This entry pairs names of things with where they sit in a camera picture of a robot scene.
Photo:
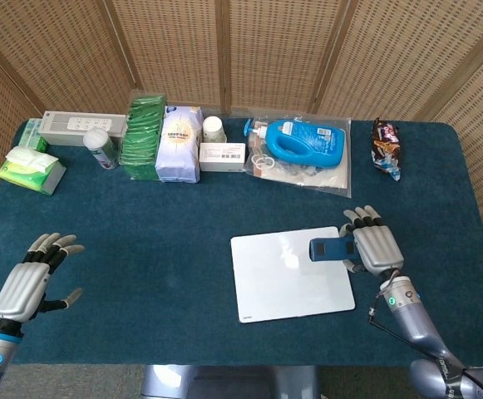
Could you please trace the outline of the woven rattan folding screen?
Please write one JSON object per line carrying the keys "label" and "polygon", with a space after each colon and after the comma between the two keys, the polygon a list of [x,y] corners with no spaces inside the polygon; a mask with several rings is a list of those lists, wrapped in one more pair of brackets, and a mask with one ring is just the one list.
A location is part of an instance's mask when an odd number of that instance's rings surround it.
{"label": "woven rattan folding screen", "polygon": [[483,0],[0,0],[0,164],[21,121],[135,89],[445,122],[483,222]]}

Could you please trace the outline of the dark teal table mat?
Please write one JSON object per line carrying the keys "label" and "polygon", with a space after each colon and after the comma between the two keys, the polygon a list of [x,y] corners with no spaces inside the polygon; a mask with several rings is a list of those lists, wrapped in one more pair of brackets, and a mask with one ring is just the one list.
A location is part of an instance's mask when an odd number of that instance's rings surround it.
{"label": "dark teal table mat", "polygon": [[16,361],[406,365],[416,352],[367,321],[379,287],[368,273],[352,276],[352,311],[238,319],[234,236],[340,226],[345,209],[369,204],[447,346],[483,366],[483,225],[458,136],[442,123],[397,128],[394,181],[372,165],[371,122],[352,123],[350,198],[244,173],[205,174],[197,184],[132,180],[83,148],[54,147],[67,172],[53,195],[0,183],[0,289],[36,238],[58,232],[85,250],[62,263],[47,296],[83,293],[24,326]]}

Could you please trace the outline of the brown snack bag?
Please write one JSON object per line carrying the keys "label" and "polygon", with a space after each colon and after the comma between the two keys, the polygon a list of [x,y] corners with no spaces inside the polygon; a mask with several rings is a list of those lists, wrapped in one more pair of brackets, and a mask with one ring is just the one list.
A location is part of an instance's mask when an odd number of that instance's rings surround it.
{"label": "brown snack bag", "polygon": [[393,180],[401,179],[401,143],[398,129],[388,121],[376,118],[372,124],[371,157],[376,168]]}

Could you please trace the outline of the blue pump detergent bottle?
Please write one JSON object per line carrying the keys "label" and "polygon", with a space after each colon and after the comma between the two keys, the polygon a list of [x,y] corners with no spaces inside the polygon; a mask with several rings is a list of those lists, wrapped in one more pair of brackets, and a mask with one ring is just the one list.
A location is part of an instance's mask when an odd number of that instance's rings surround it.
{"label": "blue pump detergent bottle", "polygon": [[256,123],[254,119],[245,122],[244,136],[254,133],[263,139],[270,154],[279,160],[318,168],[335,168],[342,161],[344,129],[296,120]]}

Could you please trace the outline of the open green tissue pack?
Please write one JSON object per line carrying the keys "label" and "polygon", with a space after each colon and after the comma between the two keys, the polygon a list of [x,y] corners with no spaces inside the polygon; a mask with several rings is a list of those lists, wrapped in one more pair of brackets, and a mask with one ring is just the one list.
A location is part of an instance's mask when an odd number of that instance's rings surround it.
{"label": "open green tissue pack", "polygon": [[66,171],[66,166],[55,156],[15,146],[0,167],[0,179],[51,196]]}

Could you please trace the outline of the blue board eraser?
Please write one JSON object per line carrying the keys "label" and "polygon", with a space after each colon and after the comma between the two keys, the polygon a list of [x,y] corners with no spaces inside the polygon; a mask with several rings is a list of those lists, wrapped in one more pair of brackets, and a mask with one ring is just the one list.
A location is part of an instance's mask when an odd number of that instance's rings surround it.
{"label": "blue board eraser", "polygon": [[313,262],[354,260],[357,257],[353,239],[346,237],[311,239],[308,253]]}

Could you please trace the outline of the pale green tissue pack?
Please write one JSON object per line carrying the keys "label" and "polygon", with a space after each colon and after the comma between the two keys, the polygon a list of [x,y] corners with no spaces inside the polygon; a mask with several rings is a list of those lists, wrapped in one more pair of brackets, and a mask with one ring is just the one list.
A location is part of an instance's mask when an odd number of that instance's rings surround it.
{"label": "pale green tissue pack", "polygon": [[22,134],[17,145],[30,150],[45,153],[48,148],[48,143],[42,137],[39,131],[41,123],[41,118],[29,119],[22,130]]}

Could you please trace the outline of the small white bottle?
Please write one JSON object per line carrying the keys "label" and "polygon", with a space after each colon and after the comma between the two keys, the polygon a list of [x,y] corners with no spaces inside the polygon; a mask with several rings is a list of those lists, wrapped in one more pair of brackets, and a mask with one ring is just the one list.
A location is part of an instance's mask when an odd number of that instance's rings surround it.
{"label": "small white bottle", "polygon": [[223,122],[218,116],[208,116],[203,121],[204,143],[226,143],[227,137],[224,132]]}

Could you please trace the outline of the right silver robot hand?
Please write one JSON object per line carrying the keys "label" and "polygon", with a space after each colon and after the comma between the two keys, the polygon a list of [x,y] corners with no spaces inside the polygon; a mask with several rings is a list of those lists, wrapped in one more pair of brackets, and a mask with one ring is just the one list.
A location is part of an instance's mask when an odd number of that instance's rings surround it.
{"label": "right silver robot hand", "polygon": [[381,277],[402,269],[404,258],[397,241],[371,205],[345,209],[343,215],[349,222],[340,228],[339,237],[351,239],[357,251],[351,259],[343,260],[349,272],[367,271]]}

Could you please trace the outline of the clear box of green sachets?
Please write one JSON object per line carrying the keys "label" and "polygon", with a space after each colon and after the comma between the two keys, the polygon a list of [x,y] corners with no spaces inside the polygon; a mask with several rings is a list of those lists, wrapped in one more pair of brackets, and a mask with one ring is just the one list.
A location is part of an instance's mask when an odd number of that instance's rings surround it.
{"label": "clear box of green sachets", "polygon": [[155,169],[165,118],[164,94],[134,91],[128,106],[119,162],[132,180],[158,181]]}

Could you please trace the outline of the clear zip plastic bag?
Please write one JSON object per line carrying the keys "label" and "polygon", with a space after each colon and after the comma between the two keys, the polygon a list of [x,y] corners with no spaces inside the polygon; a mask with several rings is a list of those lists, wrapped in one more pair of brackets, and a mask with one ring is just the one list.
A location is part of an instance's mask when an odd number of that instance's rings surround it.
{"label": "clear zip plastic bag", "polygon": [[276,120],[296,120],[312,122],[324,126],[334,126],[346,131],[346,142],[341,163],[335,168],[318,168],[314,166],[295,165],[288,163],[270,154],[263,139],[250,133],[248,141],[248,158],[245,162],[245,171],[263,180],[271,180],[287,185],[296,185],[311,190],[318,190],[329,194],[351,197],[351,161],[350,161],[350,133],[352,121],[349,118],[331,118],[328,116],[315,116],[308,114],[289,114],[273,112],[267,115],[254,115],[248,119],[263,122]]}

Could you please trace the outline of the grey power strip box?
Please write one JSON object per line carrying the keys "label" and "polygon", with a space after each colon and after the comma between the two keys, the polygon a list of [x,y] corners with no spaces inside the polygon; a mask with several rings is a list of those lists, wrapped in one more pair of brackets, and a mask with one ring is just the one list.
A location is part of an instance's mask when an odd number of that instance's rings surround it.
{"label": "grey power strip box", "polygon": [[117,144],[126,129],[126,115],[75,111],[45,111],[38,128],[49,145],[82,146],[83,136],[100,128]]}

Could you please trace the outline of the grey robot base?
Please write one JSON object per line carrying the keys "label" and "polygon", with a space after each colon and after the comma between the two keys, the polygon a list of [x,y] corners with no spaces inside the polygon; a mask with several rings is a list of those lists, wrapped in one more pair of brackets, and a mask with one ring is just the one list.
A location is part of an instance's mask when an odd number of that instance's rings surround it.
{"label": "grey robot base", "polygon": [[315,366],[148,365],[140,399],[323,399]]}

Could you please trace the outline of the small white barcode box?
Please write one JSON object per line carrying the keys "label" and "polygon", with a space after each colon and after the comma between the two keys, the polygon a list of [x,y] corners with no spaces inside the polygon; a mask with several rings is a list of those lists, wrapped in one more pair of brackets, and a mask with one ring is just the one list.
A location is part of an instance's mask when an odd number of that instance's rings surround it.
{"label": "small white barcode box", "polygon": [[202,143],[200,170],[205,172],[244,172],[246,144]]}

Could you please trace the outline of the white lavender paper bag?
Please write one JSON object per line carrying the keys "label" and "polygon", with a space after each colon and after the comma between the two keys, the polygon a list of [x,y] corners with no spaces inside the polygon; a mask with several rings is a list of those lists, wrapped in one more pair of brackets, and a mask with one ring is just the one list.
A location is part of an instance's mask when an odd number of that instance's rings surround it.
{"label": "white lavender paper bag", "polygon": [[155,161],[163,183],[198,183],[204,117],[200,107],[167,106]]}

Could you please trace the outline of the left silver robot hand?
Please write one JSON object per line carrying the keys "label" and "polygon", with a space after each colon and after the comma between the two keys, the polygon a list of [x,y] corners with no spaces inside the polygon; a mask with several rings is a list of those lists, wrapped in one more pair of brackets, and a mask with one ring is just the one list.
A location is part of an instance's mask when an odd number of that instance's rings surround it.
{"label": "left silver robot hand", "polygon": [[42,234],[28,248],[22,262],[16,264],[0,290],[0,320],[27,323],[38,313],[68,309],[82,295],[76,288],[64,299],[48,300],[47,285],[62,262],[85,247],[76,236]]}

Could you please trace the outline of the white drawing board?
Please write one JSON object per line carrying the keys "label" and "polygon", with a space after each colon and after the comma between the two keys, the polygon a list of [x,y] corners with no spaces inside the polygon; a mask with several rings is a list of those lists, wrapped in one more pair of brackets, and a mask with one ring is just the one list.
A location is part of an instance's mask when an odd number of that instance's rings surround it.
{"label": "white drawing board", "polygon": [[355,299],[343,262],[309,258],[312,239],[337,237],[334,226],[233,237],[230,248],[239,321],[353,310]]}

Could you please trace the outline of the white-capped spray can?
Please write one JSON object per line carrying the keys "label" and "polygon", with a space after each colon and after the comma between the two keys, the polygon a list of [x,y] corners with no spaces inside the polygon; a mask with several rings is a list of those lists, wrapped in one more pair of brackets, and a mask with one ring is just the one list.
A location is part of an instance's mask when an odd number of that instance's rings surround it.
{"label": "white-capped spray can", "polygon": [[105,170],[118,166],[116,148],[108,133],[101,128],[92,128],[83,136],[83,145]]}

